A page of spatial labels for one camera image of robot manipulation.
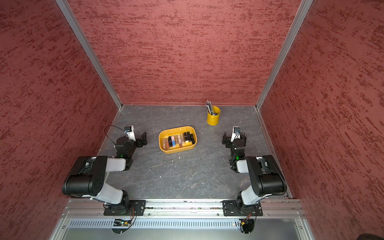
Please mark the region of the silver cap lip gloss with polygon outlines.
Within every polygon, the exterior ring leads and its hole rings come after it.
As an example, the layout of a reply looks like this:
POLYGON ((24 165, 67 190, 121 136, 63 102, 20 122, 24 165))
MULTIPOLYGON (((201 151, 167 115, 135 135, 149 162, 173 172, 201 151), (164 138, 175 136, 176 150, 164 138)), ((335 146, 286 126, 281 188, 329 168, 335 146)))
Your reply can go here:
POLYGON ((166 150, 170 149, 169 139, 166 138, 166 150))

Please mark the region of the black round lipstick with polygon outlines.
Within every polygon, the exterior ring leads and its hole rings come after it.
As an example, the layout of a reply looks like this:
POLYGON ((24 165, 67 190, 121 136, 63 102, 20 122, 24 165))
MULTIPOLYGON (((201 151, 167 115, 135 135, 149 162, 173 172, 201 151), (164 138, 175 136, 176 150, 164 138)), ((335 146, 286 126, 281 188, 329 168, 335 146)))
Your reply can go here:
POLYGON ((171 148, 173 146, 173 141, 172 141, 172 137, 171 136, 168 137, 168 143, 169 143, 169 146, 171 148))

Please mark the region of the yellow storage tray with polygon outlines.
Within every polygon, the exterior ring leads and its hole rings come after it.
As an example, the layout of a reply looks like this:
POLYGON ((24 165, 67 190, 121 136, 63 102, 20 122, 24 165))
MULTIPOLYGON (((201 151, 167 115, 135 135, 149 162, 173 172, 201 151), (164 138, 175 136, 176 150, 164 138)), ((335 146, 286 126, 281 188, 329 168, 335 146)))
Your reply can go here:
POLYGON ((198 142, 196 131, 191 126, 164 130, 158 139, 159 147, 165 154, 192 150, 198 142))

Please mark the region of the black gold-band lipstick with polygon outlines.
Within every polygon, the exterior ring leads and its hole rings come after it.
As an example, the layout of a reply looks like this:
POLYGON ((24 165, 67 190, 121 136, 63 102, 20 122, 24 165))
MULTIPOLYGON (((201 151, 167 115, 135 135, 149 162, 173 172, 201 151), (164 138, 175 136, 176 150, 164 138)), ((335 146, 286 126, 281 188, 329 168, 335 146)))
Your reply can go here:
POLYGON ((190 132, 187 132, 187 135, 188 135, 188 139, 189 139, 189 141, 192 143, 192 145, 194 145, 194 144, 196 143, 194 134, 192 134, 192 133, 190 133, 190 132))

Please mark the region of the pale pink lip gloss tube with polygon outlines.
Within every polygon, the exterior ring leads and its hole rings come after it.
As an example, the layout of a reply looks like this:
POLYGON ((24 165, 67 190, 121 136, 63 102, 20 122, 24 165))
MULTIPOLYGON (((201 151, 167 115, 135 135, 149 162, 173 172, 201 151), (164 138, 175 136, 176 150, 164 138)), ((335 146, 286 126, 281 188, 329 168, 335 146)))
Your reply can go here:
POLYGON ((180 135, 178 135, 178 140, 179 140, 179 146, 181 148, 182 147, 182 140, 181 140, 181 136, 180 135))

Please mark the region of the black gold square lipstick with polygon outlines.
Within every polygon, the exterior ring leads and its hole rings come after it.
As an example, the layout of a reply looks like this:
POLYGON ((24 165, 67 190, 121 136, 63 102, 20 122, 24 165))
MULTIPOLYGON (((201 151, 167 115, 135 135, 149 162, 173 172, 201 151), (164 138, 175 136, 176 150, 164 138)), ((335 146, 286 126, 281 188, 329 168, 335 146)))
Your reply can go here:
POLYGON ((190 135, 188 132, 184 132, 184 139, 185 139, 185 143, 191 142, 190 135))

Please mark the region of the silver black lipstick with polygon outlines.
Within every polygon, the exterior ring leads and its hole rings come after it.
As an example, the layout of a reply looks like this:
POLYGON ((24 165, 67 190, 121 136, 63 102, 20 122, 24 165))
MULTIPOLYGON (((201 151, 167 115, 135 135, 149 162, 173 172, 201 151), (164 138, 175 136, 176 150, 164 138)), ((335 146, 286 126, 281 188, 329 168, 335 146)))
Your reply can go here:
POLYGON ((182 146, 184 147, 185 146, 185 138, 184 138, 184 134, 180 134, 181 135, 181 140, 182 140, 182 146))

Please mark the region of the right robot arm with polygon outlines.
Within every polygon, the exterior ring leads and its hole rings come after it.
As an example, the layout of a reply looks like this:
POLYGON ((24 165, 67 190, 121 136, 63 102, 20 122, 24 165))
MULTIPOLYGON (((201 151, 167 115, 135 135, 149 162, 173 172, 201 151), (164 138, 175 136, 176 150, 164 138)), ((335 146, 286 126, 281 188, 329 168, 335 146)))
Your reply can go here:
POLYGON ((229 159, 231 170, 248 174, 251 185, 237 196, 239 209, 255 206, 270 196, 284 195, 287 183, 273 156, 246 156, 247 138, 242 133, 223 135, 222 144, 231 150, 229 159))

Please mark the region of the yellow pen bucket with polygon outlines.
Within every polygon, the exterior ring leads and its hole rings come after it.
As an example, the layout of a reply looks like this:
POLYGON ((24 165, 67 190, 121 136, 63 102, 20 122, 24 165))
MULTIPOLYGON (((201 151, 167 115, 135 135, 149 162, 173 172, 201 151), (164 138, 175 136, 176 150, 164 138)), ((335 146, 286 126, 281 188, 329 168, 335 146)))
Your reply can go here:
POLYGON ((219 124, 220 121, 220 114, 221 110, 217 106, 213 106, 214 115, 211 115, 210 113, 207 114, 207 123, 211 126, 216 126, 219 124))

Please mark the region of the pens in bucket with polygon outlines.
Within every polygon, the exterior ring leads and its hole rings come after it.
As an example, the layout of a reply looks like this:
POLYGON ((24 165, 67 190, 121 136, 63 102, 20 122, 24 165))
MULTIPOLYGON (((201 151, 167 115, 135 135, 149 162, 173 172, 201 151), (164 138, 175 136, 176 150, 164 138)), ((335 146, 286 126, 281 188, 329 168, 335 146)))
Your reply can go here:
POLYGON ((213 108, 213 105, 212 105, 212 102, 211 101, 206 101, 206 107, 208 109, 208 113, 212 116, 215 116, 216 113, 215 113, 215 110, 213 108))

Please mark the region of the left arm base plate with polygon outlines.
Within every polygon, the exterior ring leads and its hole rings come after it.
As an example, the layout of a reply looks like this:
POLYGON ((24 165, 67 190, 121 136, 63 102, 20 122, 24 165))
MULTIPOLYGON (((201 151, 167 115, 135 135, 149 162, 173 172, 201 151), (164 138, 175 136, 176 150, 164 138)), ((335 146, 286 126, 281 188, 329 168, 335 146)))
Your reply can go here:
POLYGON ((143 216, 146 200, 129 200, 128 203, 111 205, 105 204, 104 216, 143 216))

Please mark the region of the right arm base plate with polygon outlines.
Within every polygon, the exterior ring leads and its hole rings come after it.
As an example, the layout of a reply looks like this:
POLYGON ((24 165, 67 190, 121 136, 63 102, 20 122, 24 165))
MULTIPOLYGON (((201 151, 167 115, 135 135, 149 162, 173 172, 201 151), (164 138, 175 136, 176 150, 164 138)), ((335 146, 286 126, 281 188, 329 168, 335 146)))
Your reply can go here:
POLYGON ((244 204, 240 204, 238 201, 235 201, 235 200, 226 200, 226 201, 222 201, 222 205, 223 205, 223 213, 224 213, 224 216, 226 217, 263 216, 261 203, 257 203, 255 205, 244 205, 244 204))

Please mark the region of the aluminium front rail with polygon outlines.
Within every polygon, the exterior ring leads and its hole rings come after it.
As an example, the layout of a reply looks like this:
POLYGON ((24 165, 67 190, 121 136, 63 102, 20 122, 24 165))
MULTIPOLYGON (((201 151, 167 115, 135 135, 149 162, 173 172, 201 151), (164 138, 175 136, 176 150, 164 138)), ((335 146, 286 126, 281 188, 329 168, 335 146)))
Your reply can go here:
POLYGON ((105 216, 97 201, 70 200, 53 240, 312 240, 300 200, 268 199, 244 213, 221 199, 136 199, 134 213, 105 216))

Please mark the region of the right corner aluminium post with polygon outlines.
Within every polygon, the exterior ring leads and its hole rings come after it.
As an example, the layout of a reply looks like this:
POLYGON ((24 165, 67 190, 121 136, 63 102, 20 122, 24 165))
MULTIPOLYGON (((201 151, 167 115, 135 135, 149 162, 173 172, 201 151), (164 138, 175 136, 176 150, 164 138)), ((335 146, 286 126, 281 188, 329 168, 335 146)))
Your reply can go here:
POLYGON ((311 7, 313 3, 313 0, 302 0, 301 1, 301 4, 298 8, 298 11, 294 17, 294 20, 291 24, 291 27, 287 33, 287 36, 284 40, 284 43, 282 45, 282 48, 278 54, 278 57, 273 65, 273 68, 271 70, 271 73, 267 79, 267 82, 261 92, 261 95, 256 103, 256 109, 260 112, 261 111, 261 108, 262 108, 262 105, 280 71, 280 68, 282 67, 283 63, 284 63, 284 60, 287 56, 287 54, 289 53, 290 51, 290 48, 301 28, 301 25, 303 24, 303 21, 311 7))

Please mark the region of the left corner aluminium post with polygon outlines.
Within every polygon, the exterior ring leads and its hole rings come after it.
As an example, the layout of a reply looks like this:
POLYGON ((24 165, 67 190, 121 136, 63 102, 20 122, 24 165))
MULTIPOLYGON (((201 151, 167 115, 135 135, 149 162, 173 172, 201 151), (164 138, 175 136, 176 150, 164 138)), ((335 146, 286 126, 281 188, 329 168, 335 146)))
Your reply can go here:
POLYGON ((104 86, 106 87, 108 93, 112 97, 113 101, 117 105, 117 108, 119 111, 123 108, 123 103, 121 99, 119 98, 117 92, 115 91, 110 79, 107 76, 107 73, 105 72, 104 68, 102 67, 102 64, 100 63, 95 51, 91 47, 91 44, 89 43, 84 31, 82 30, 78 20, 76 19, 68 1, 64 0, 56 0, 57 5, 59 6, 61 12, 63 13, 65 19, 69 23, 72 31, 74 32, 75 36, 77 37, 78 41, 80 42, 81 46, 83 47, 86 55, 88 56, 89 60, 91 61, 94 69, 98 73, 99 77, 101 78, 104 86))

